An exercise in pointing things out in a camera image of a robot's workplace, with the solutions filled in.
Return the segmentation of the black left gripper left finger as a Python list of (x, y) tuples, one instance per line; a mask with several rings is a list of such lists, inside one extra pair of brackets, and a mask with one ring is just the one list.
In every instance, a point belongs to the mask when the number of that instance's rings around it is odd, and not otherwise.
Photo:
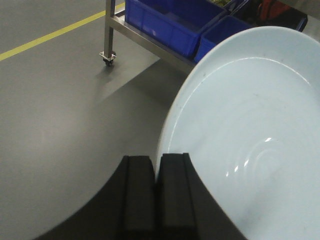
[(124, 156), (98, 191), (40, 240), (152, 240), (156, 232), (155, 174), (148, 156)]

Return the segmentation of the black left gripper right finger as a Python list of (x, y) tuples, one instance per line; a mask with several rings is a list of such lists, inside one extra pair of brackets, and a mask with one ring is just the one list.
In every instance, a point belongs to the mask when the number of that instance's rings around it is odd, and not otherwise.
[(187, 153), (161, 156), (158, 229), (163, 240), (245, 239), (200, 180)]

